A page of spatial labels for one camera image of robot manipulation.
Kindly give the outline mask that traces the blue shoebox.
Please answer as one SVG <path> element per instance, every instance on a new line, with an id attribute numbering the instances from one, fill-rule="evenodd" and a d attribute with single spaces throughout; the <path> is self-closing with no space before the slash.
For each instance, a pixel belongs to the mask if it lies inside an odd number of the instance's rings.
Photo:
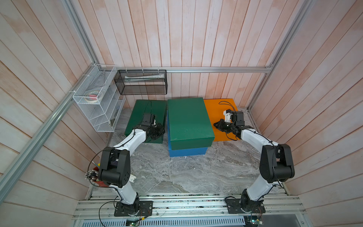
<path id="1" fill-rule="evenodd" d="M 167 135 L 168 135 L 168 152 L 171 158 L 205 155 L 207 152 L 208 147 L 173 150 L 171 146 L 169 115 L 167 115 Z"/>

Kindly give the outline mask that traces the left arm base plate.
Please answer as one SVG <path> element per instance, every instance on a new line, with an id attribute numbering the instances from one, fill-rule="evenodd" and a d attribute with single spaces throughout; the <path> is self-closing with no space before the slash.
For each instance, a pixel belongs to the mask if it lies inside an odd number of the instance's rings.
<path id="1" fill-rule="evenodd" d="M 148 217 L 152 215 L 153 202 L 152 201 L 135 201 L 133 204 L 128 205 L 122 202 L 116 203 L 114 212 L 115 217 Z"/>

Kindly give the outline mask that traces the large green shoebox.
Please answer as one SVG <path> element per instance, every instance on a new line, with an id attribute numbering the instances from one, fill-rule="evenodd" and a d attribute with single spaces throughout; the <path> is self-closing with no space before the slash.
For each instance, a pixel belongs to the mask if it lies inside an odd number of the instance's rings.
<path id="1" fill-rule="evenodd" d="M 210 147 L 215 139 L 203 98 L 167 101 L 171 148 L 173 150 Z"/>

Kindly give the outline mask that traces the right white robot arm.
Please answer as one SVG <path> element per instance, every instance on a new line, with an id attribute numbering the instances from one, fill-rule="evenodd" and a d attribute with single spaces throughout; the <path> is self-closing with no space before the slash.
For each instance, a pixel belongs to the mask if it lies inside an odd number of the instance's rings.
<path id="1" fill-rule="evenodd" d="M 223 115 L 225 118 L 214 123 L 214 127 L 226 134 L 234 134 L 261 153 L 260 175 L 243 191 L 240 199 L 241 211 L 252 213 L 263 204 L 264 196 L 273 187 L 280 186 L 282 182 L 295 176 L 292 151 L 289 145 L 274 142 L 245 125 L 242 111 L 228 109 Z"/>

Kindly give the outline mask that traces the small green shoebox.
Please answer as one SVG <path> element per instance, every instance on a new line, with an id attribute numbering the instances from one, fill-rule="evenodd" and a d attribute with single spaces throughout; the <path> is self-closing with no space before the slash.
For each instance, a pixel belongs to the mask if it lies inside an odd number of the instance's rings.
<path id="1" fill-rule="evenodd" d="M 156 125 L 150 125 L 150 115 L 154 114 Z M 160 100 L 137 100 L 126 127 L 124 141 L 126 145 L 131 141 L 144 139 L 145 143 L 162 143 L 164 134 L 158 139 L 147 137 L 147 130 L 151 126 L 163 126 L 166 121 L 166 101 Z"/>

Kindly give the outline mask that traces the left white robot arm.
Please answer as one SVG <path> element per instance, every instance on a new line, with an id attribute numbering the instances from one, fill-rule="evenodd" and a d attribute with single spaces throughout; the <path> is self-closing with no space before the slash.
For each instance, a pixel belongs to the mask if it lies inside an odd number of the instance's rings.
<path id="1" fill-rule="evenodd" d="M 139 195 L 129 182 L 130 156 L 147 139 L 156 140 L 165 133 L 164 127 L 157 123 L 155 118 L 154 114 L 144 114 L 141 122 L 133 128 L 129 136 L 119 144 L 106 147 L 102 151 L 97 177 L 101 182 L 116 190 L 120 197 L 116 208 L 122 215 L 134 216 L 139 212 Z"/>

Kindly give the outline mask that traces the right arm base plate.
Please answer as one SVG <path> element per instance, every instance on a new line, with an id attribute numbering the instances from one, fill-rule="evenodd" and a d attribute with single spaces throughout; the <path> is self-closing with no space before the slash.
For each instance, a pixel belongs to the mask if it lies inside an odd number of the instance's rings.
<path id="1" fill-rule="evenodd" d="M 233 196 L 228 196 L 224 199 L 229 214 L 264 214 L 266 212 L 263 200 L 252 201 L 244 195 L 240 199 Z"/>

